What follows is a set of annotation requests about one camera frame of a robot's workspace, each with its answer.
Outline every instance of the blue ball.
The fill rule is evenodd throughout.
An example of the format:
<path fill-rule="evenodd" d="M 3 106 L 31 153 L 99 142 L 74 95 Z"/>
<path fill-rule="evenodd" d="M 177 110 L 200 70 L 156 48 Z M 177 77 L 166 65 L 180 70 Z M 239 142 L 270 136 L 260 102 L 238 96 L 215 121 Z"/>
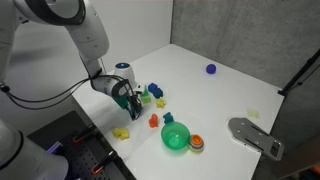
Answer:
<path fill-rule="evenodd" d="M 216 66 L 214 64 L 209 64 L 206 68 L 208 74 L 216 73 Z"/>

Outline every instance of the white tabletop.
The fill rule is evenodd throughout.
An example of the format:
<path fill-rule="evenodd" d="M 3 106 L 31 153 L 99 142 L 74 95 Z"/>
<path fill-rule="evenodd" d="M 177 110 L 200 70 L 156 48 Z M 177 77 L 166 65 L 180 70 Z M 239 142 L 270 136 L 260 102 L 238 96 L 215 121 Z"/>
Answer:
<path fill-rule="evenodd" d="M 210 63 L 217 67 L 214 75 L 205 71 Z M 164 91 L 164 109 L 157 109 L 152 99 L 144 106 L 142 116 L 131 121 L 127 111 L 110 97 L 92 90 L 89 83 L 73 96 L 137 179 L 251 179 L 260 153 L 233 140 L 227 122 L 232 117 L 247 117 L 270 132 L 283 101 L 283 96 L 277 94 L 279 88 L 175 45 L 131 65 L 139 84 L 154 82 Z M 248 109 L 258 111 L 260 118 L 248 117 Z M 185 124 L 191 134 L 202 136 L 202 153 L 175 152 L 165 147 L 160 133 L 162 116 L 167 112 Z M 152 113 L 160 118 L 158 128 L 149 127 Z M 130 138 L 114 138 L 111 130 L 116 127 L 127 127 Z"/>

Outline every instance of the blue toy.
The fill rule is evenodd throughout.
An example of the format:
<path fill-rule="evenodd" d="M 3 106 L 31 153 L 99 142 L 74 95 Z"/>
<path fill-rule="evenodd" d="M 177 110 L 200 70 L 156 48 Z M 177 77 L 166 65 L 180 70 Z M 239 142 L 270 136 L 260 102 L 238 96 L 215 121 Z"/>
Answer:
<path fill-rule="evenodd" d="M 148 91 L 151 92 L 153 94 L 153 92 L 158 89 L 158 85 L 154 84 L 154 83 L 151 83 L 149 84 L 148 86 Z"/>
<path fill-rule="evenodd" d="M 208 74 L 216 73 L 216 66 L 214 64 L 209 64 L 206 68 Z"/>
<path fill-rule="evenodd" d="M 152 94 L 156 99 L 163 97 L 163 91 L 160 88 L 155 89 Z"/>
<path fill-rule="evenodd" d="M 163 115 L 163 118 L 164 118 L 164 123 L 165 123 L 165 124 L 174 122 L 173 116 L 171 115 L 170 112 L 168 112 L 168 113 L 166 113 L 165 115 Z"/>

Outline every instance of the green plastic bowl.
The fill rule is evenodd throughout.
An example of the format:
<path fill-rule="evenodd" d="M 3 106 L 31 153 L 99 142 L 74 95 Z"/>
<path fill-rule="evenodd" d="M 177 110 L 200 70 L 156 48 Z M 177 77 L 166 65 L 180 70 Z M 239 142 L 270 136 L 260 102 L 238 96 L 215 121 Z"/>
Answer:
<path fill-rule="evenodd" d="M 161 138 L 169 149 L 180 150 L 189 144 L 190 132 L 185 125 L 171 122 L 162 128 Z"/>

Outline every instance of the small yellow object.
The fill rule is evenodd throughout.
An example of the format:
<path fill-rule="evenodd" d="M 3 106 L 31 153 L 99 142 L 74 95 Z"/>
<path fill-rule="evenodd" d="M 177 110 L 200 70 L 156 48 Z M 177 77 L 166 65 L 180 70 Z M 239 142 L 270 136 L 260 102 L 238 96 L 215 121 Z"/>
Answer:
<path fill-rule="evenodd" d="M 128 139 L 130 137 L 129 131 L 127 128 L 114 128 L 112 129 L 113 136 L 121 140 Z"/>
<path fill-rule="evenodd" d="M 260 119 L 260 114 L 258 111 L 254 110 L 254 109 L 247 109 L 247 112 L 248 112 L 248 117 Z"/>
<path fill-rule="evenodd" d="M 166 105 L 166 101 L 162 98 L 156 99 L 156 105 L 157 108 L 164 108 L 164 106 Z"/>

